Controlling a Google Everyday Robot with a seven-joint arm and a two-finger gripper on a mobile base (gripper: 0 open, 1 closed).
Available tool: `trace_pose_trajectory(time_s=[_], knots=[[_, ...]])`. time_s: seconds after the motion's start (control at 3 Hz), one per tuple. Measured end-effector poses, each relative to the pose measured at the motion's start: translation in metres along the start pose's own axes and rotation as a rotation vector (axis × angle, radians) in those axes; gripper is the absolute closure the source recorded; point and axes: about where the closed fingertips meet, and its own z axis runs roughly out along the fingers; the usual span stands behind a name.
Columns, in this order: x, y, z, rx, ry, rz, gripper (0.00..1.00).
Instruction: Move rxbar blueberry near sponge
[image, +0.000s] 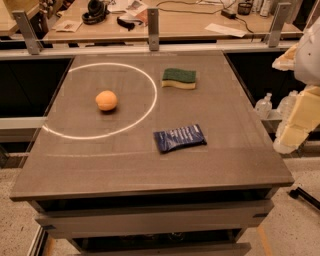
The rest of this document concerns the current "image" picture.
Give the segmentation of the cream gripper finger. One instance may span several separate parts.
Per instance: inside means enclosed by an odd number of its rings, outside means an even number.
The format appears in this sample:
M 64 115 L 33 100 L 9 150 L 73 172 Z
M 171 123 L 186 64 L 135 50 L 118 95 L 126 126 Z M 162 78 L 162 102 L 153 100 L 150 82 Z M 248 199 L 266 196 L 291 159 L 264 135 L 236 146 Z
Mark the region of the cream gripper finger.
M 273 148 L 281 154 L 298 149 L 320 125 L 320 87 L 307 85 L 298 94 L 290 94 L 287 109 L 276 132 Z
M 284 54 L 275 59 L 275 61 L 272 63 L 272 67 L 280 71 L 293 70 L 295 67 L 295 55 L 297 47 L 298 44 L 291 46 Z

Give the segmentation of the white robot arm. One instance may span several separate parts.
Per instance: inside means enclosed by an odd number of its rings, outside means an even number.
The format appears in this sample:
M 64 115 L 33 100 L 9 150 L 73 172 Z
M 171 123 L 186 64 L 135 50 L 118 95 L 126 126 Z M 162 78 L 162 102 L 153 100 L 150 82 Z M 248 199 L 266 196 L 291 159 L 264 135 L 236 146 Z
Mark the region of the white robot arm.
M 276 152 L 290 154 L 320 125 L 320 17 L 272 67 L 293 70 L 295 79 L 306 85 L 300 93 L 288 97 L 273 143 Z

